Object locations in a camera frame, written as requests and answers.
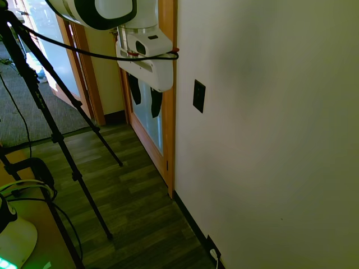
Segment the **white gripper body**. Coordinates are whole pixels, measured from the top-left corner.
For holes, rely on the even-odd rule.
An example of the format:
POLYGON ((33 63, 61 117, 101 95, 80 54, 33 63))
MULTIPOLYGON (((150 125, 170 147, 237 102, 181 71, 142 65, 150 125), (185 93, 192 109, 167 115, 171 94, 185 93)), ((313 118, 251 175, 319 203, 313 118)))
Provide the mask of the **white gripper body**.
POLYGON ((157 91, 167 91, 173 86, 173 60, 170 55, 161 55, 167 59, 147 59, 144 57, 133 57, 121 48, 119 41, 116 42, 116 56, 130 59, 130 61, 118 61, 121 69, 147 83, 157 91))

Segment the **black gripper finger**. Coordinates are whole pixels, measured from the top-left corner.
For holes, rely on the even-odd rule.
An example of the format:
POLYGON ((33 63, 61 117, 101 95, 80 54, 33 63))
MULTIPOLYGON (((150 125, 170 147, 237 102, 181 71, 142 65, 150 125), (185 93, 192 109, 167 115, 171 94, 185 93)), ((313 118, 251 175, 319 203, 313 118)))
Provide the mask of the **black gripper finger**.
POLYGON ((151 93, 151 115, 152 118, 158 117, 162 107, 163 93, 150 88, 151 93))
POLYGON ((138 78, 135 76, 128 74, 128 83, 130 86, 130 91, 133 97, 133 100, 136 105, 139 105, 141 103, 141 91, 139 87, 139 81, 138 78))

